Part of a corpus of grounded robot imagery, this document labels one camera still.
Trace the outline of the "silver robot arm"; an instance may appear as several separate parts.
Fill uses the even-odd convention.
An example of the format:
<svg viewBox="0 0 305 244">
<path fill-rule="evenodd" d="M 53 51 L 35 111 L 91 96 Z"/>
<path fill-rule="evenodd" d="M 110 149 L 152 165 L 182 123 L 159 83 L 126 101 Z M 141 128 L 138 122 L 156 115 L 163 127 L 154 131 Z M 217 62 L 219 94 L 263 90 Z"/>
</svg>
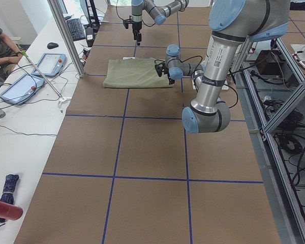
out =
<svg viewBox="0 0 305 244">
<path fill-rule="evenodd" d="M 237 47 L 246 39 L 266 41 L 288 29 L 290 1 L 216 1 L 209 15 L 212 30 L 205 65 L 180 62 L 180 49 L 166 50 L 165 67 L 171 79 L 191 76 L 197 82 L 195 99 L 182 111 L 189 133 L 218 132 L 230 122 L 230 110 L 219 98 Z"/>
<path fill-rule="evenodd" d="M 155 2 L 151 0 L 132 0 L 132 13 L 129 24 L 132 25 L 134 40 L 137 41 L 137 45 L 139 46 L 142 40 L 140 31 L 142 29 L 143 11 L 148 13 L 155 24 L 162 25 L 170 15 L 179 11 L 184 11 L 188 5 L 189 0 L 173 1 L 162 7 L 158 7 Z"/>
</svg>

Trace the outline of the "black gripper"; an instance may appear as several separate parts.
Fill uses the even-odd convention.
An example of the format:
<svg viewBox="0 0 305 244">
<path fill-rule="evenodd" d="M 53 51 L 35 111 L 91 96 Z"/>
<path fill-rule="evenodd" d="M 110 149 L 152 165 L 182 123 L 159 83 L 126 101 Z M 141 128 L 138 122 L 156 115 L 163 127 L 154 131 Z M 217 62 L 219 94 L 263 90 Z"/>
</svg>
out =
<svg viewBox="0 0 305 244">
<path fill-rule="evenodd" d="M 169 85 L 173 85 L 175 83 L 175 80 L 171 79 L 169 75 L 169 69 L 167 67 L 164 67 L 164 74 L 168 77 Z"/>
<path fill-rule="evenodd" d="M 133 36 L 134 40 L 141 42 L 142 41 L 142 34 L 140 33 L 140 30 L 142 29 L 142 21 L 139 22 L 132 22 L 132 29 L 133 29 Z"/>
</svg>

